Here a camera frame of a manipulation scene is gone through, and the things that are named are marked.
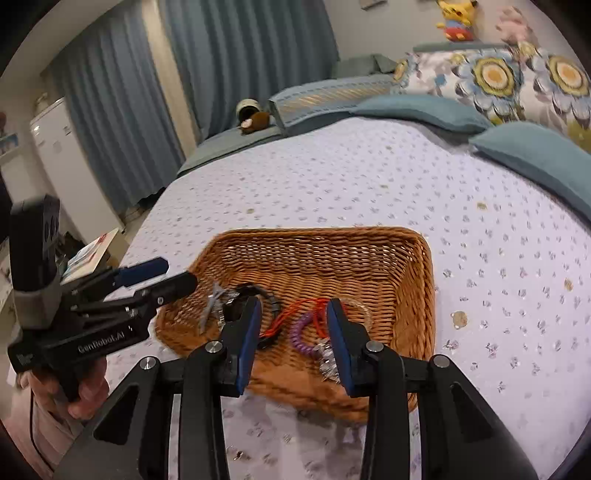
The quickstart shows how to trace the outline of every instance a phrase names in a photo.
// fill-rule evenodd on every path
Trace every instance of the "plush toy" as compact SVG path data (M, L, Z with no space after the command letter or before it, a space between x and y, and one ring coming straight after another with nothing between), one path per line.
M437 24L437 28L445 30L445 36L451 41L474 40L473 24L478 2L465 2L462 4L450 4L438 0L445 22Z
M533 45L537 44L533 30L516 7L507 7L501 11L496 29L501 32L501 40L509 45L517 45L525 41Z
M236 116L240 123L242 135L264 130L271 122L271 115L261 110L259 102L252 98L242 100L236 106Z
M271 115L268 112L257 112L240 124L242 135L248 135L259 130L264 130L271 122Z

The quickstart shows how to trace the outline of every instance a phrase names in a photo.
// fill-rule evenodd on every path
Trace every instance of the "refrigerator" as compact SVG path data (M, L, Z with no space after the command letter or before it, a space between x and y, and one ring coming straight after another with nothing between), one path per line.
M61 208L85 243L115 228L123 230L96 181L61 98L31 121L31 133Z

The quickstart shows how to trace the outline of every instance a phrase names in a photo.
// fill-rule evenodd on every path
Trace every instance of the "metal screw head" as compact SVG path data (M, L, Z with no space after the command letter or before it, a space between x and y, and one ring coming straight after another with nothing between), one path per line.
M365 348L372 353L378 353L384 350L384 344L376 342L375 340L370 340L365 344Z
M445 355L435 355L435 357L433 357L433 363L436 367L447 368L449 367L449 358Z
M139 365L144 370L150 370L156 366L156 359L153 356L146 356L139 361Z
M207 350L208 353L218 353L222 348L223 348L223 343L218 342L217 340L214 340L213 342L209 342L205 346L205 350Z

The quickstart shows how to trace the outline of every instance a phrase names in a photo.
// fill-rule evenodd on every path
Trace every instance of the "wicker basket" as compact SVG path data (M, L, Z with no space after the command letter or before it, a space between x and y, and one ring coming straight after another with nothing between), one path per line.
M424 238L411 230L230 231L213 239L189 271L200 281L197 290L162 309L156 324L157 336L180 355L219 334L213 318L204 335L196 332L214 281L224 287L257 283L273 291L283 306L308 297L353 297L372 313L373 340L405 356L429 359L433 354L431 255ZM271 314L265 303L263 311L266 328ZM348 315L363 321L363 313L354 307ZM318 340L313 327L304 330L303 340L311 345ZM256 353L249 388L299 409L324 410L353 421L367 418L368 399L349 398L341 385L323 381L317 363L292 348L285 330L276 345ZM409 410L416 406L414 395L409 396L408 406Z

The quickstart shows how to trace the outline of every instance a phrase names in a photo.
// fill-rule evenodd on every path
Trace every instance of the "blue curtain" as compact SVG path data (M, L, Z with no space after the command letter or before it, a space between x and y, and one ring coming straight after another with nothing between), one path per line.
M141 1L125 1L87 27L50 72L116 212L174 180L184 155L152 61Z
M161 0L161 16L202 138L236 124L236 104L263 105L327 79L338 60L322 0Z

